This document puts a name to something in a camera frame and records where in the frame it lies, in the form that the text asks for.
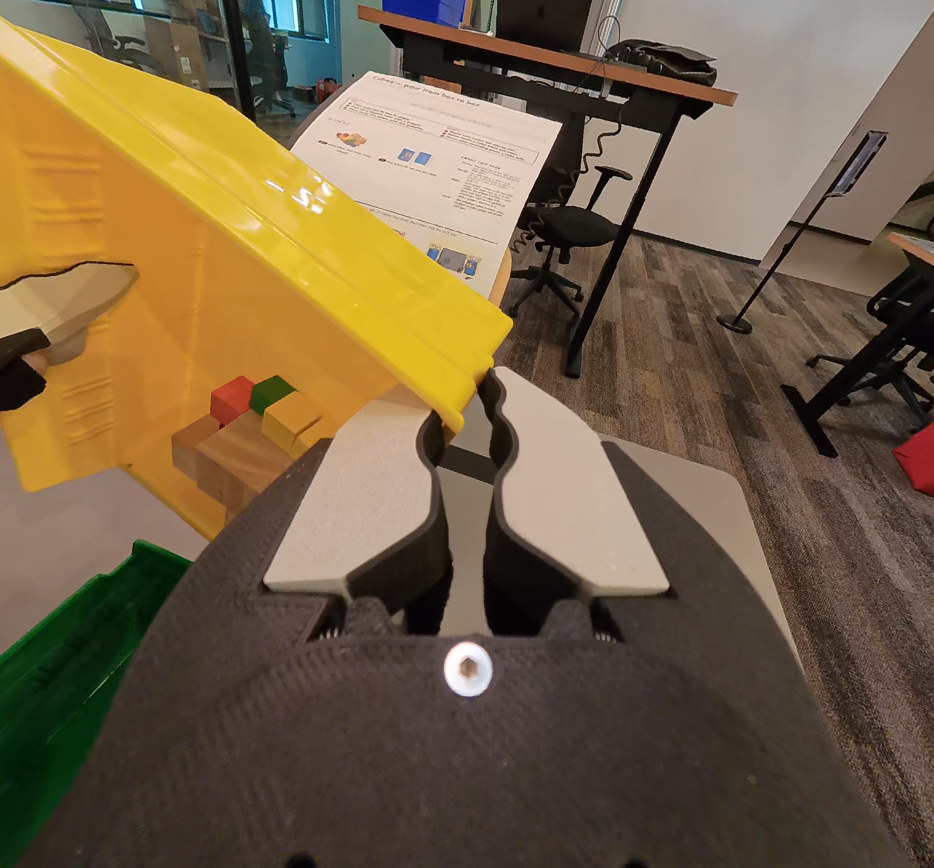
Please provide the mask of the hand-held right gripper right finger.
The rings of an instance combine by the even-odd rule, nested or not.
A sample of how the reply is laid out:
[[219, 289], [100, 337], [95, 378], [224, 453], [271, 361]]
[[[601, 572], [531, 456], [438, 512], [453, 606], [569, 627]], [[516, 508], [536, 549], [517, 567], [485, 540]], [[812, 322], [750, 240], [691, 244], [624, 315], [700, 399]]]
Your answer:
[[575, 600], [668, 594], [671, 583], [604, 442], [577, 414], [505, 366], [482, 383], [495, 465], [486, 526], [486, 622], [537, 635]]

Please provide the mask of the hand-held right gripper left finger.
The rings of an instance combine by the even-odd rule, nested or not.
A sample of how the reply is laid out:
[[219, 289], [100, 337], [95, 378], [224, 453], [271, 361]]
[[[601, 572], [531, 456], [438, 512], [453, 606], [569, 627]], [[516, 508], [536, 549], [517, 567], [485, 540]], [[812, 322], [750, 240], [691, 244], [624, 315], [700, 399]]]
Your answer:
[[336, 432], [277, 544], [275, 593], [378, 599], [410, 634], [435, 636], [449, 599], [449, 523], [437, 476], [440, 416], [384, 394]]

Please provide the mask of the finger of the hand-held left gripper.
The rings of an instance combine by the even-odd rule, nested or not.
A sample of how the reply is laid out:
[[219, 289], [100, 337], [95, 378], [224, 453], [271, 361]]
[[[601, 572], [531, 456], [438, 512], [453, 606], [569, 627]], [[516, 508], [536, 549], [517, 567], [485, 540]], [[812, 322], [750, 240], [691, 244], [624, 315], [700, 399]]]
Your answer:
[[2, 364], [13, 354], [40, 353], [50, 365], [82, 354], [88, 329], [135, 285], [133, 264], [78, 263], [24, 275], [2, 286]]

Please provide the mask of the pile of coloured wooden cubes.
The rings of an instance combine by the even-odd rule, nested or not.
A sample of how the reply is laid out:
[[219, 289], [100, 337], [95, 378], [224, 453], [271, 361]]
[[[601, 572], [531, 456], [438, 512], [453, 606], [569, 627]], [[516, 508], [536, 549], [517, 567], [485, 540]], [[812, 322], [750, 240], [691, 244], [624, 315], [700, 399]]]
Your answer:
[[224, 527], [337, 427], [312, 395], [283, 377], [238, 376], [212, 392], [207, 414], [171, 436], [171, 460], [211, 500], [213, 524]]

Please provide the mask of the yellow plastic box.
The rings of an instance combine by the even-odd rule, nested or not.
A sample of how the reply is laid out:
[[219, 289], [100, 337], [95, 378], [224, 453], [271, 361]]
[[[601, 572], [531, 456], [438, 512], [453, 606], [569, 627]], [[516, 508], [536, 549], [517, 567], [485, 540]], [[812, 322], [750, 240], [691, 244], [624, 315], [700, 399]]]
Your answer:
[[449, 436], [511, 322], [235, 108], [2, 20], [2, 283], [101, 261], [138, 277], [2, 431], [23, 489], [119, 467], [206, 538], [170, 438], [244, 376], [323, 413], [403, 384]]

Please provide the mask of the green plastic box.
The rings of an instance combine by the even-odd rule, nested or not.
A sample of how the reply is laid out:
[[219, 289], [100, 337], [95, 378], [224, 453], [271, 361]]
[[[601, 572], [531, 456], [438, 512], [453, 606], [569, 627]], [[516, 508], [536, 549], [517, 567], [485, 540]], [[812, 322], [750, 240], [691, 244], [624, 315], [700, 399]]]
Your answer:
[[146, 630], [193, 561], [146, 540], [2, 654], [1, 865], [72, 786]]

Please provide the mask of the black office chair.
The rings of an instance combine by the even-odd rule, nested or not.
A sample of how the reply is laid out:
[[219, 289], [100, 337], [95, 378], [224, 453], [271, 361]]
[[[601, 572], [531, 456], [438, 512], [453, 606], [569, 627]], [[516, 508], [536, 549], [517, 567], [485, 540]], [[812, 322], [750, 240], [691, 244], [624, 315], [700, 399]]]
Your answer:
[[67, 0], [84, 25], [90, 49], [105, 59], [124, 64], [135, 70], [159, 77], [168, 77], [168, 71], [141, 48], [142, 39], [112, 33], [99, 0]]
[[[908, 267], [870, 298], [867, 314], [880, 323], [885, 332], [927, 293], [928, 288], [932, 288], [932, 272]], [[920, 426], [926, 426], [928, 415], [932, 413], [933, 397], [909, 374], [908, 369], [915, 363], [919, 369], [932, 370], [932, 329], [932, 306], [929, 306], [906, 325], [880, 359], [863, 367], [855, 387], [842, 395], [837, 404], [842, 407], [849, 405], [851, 396], [858, 391], [879, 392], [890, 386], [910, 408]]]
[[597, 200], [612, 180], [630, 182], [633, 176], [615, 167], [597, 165], [599, 180], [588, 206], [570, 206], [568, 199], [574, 190], [577, 173], [549, 166], [545, 169], [547, 198], [533, 198], [520, 215], [520, 230], [533, 242], [538, 252], [546, 250], [543, 263], [512, 271], [511, 280], [527, 281], [529, 285], [508, 309], [510, 317], [519, 315], [522, 304], [533, 294], [551, 291], [571, 312], [572, 322], [580, 317], [578, 304], [584, 299], [577, 283], [558, 274], [553, 265], [570, 263], [574, 250], [595, 248], [611, 243], [619, 225], [594, 211]]

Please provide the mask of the black pole stand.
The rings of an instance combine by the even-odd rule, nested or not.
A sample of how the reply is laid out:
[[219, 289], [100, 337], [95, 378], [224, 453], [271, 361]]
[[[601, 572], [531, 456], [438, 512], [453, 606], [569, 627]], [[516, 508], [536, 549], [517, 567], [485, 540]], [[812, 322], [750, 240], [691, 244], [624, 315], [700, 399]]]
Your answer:
[[240, 0], [219, 0], [219, 5], [228, 39], [237, 105], [240, 112], [255, 124], [256, 113]]

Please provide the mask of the red bean bag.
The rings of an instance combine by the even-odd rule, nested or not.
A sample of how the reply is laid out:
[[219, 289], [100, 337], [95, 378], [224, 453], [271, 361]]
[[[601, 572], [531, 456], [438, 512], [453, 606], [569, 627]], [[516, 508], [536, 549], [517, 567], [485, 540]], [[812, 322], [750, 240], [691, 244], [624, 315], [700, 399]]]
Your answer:
[[934, 425], [925, 426], [892, 451], [912, 488], [933, 497]]

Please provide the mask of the printed instruction sheet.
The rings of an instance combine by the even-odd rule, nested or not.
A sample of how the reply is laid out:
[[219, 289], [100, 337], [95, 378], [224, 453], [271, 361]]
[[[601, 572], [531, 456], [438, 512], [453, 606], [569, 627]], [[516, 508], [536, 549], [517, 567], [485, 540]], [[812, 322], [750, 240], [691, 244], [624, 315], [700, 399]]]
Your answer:
[[288, 148], [487, 298], [559, 132], [554, 120], [368, 71]]

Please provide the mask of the tablet sign stand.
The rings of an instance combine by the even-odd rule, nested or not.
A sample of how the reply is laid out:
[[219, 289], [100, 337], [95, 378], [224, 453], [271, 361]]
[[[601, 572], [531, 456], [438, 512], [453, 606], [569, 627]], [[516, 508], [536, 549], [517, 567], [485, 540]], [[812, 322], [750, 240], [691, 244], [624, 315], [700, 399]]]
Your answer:
[[811, 221], [819, 213], [824, 204], [829, 199], [844, 197], [857, 185], [858, 180], [866, 172], [870, 163], [885, 145], [887, 137], [888, 133], [883, 130], [871, 130], [866, 133], [857, 149], [849, 156], [847, 162], [844, 163], [830, 186], [814, 204], [806, 219], [797, 226], [791, 239], [782, 246], [777, 258], [762, 276], [746, 302], [744, 302], [741, 308], [734, 314], [718, 315], [718, 325], [723, 326], [730, 332], [741, 335], [749, 335], [753, 331], [753, 325], [746, 319], [746, 314], [753, 305], [753, 302], [757, 300], [767, 283], [777, 272], [777, 269], [799, 242], [802, 234], [808, 230]]

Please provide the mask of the wood top standing desk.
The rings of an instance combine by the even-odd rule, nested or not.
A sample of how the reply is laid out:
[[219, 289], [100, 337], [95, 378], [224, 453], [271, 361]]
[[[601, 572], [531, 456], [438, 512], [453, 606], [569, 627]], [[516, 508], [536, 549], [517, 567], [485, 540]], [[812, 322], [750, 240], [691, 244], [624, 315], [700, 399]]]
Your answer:
[[641, 71], [618, 61], [510, 42], [470, 30], [360, 5], [361, 21], [380, 26], [403, 54], [403, 70], [463, 89], [496, 93], [655, 133], [659, 140], [636, 188], [566, 351], [565, 375], [580, 377], [585, 340], [671, 139], [684, 117], [698, 119], [714, 105], [731, 107], [738, 94]]

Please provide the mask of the black bag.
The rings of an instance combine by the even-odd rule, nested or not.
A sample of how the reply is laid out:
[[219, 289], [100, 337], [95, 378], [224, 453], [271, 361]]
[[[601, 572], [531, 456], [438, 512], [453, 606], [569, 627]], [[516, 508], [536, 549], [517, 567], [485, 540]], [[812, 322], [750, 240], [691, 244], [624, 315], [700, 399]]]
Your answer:
[[605, 50], [604, 59], [708, 88], [718, 79], [713, 57], [683, 46], [646, 39], [628, 38], [611, 45]]

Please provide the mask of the black laptop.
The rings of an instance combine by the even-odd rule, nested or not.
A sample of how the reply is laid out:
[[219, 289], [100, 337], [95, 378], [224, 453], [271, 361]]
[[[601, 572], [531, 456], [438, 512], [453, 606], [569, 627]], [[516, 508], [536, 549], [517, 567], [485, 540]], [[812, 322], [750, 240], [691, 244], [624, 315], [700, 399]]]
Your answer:
[[497, 0], [494, 34], [561, 53], [580, 51], [592, 0]]

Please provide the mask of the black desk frame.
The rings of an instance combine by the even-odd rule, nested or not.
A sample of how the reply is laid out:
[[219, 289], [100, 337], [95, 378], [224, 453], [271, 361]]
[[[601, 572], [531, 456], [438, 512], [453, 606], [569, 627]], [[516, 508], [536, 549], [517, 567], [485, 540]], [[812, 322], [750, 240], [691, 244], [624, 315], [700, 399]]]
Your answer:
[[840, 359], [826, 354], [818, 354], [810, 358], [806, 365], [813, 368], [820, 361], [828, 361], [839, 365], [839, 370], [826, 382], [811, 398], [804, 398], [799, 390], [792, 385], [783, 385], [782, 392], [795, 411], [805, 432], [811, 439], [819, 454], [834, 458], [838, 455], [833, 443], [827, 437], [821, 418], [833, 406], [839, 406], [837, 400], [848, 394], [860, 379], [863, 367], [877, 361], [895, 342], [896, 337], [919, 314], [929, 306], [933, 306], [933, 244], [931, 239], [920, 238], [913, 235], [892, 233], [888, 241], [896, 245], [907, 256], [908, 267], [920, 268], [924, 272], [932, 272], [932, 288], [920, 298], [910, 309], [904, 311], [894, 325], [887, 331], [883, 329], [852, 358]]

